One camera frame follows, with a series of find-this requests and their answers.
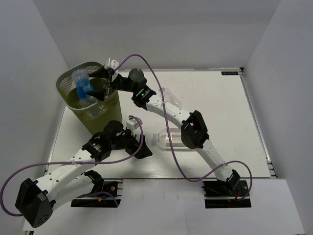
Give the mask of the blue label plastic bottle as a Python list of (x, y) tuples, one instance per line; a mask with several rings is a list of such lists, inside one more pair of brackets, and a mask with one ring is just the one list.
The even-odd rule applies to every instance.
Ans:
[(86, 108), (98, 102), (95, 97), (87, 94), (87, 92), (94, 91), (94, 88), (90, 83), (88, 73), (84, 69), (75, 70), (71, 77), (77, 88), (78, 108)]

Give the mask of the large clear white-cap bottle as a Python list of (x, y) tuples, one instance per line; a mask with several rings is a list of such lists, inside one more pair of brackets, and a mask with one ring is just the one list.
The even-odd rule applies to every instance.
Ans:
[(175, 151), (192, 151), (190, 148), (185, 146), (181, 141), (181, 131), (178, 128), (170, 128), (170, 137), (168, 137), (167, 129), (164, 128), (158, 133), (153, 134), (151, 144), (156, 146), (163, 151), (170, 151), (172, 142), (173, 149)]

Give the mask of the clear plastic bottle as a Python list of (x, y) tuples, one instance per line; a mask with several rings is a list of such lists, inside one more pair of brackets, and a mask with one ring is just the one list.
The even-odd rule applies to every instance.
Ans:
[(164, 101), (175, 105), (176, 107), (182, 109), (183, 105), (181, 101), (170, 91), (169, 88), (162, 87), (161, 90), (163, 92)]

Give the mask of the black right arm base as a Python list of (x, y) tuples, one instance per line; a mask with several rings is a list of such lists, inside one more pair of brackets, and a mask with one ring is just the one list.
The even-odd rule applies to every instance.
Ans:
[(206, 209), (251, 208), (246, 180), (241, 180), (233, 191), (218, 181), (203, 181)]

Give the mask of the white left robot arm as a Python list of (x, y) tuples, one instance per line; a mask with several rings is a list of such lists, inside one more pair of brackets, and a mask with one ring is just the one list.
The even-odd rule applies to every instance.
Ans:
[(54, 210), (81, 195), (104, 193), (104, 180), (93, 167), (103, 163), (114, 150), (125, 150), (130, 157), (152, 155), (146, 146), (141, 119), (129, 116), (126, 125), (113, 120), (94, 134), (67, 162), (36, 180), (24, 180), (15, 207), (32, 228), (42, 226)]

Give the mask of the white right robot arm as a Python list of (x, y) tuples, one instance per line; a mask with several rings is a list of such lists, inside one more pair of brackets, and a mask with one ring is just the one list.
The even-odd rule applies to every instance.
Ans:
[(213, 146), (208, 129), (201, 113), (185, 111), (173, 104), (166, 103), (161, 94), (147, 86), (147, 79), (140, 69), (132, 69), (127, 77), (112, 69), (100, 68), (89, 74), (90, 77), (107, 79), (109, 90), (131, 92), (134, 104), (149, 112), (164, 117), (181, 131), (182, 143), (195, 150), (211, 167), (221, 183), (221, 190), (226, 195), (233, 195), (239, 188), (240, 175), (230, 167)]

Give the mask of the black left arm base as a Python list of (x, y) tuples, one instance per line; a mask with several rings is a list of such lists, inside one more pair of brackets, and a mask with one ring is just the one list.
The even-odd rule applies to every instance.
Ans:
[(123, 180), (104, 180), (99, 188), (71, 201), (72, 208), (118, 208), (123, 192)]

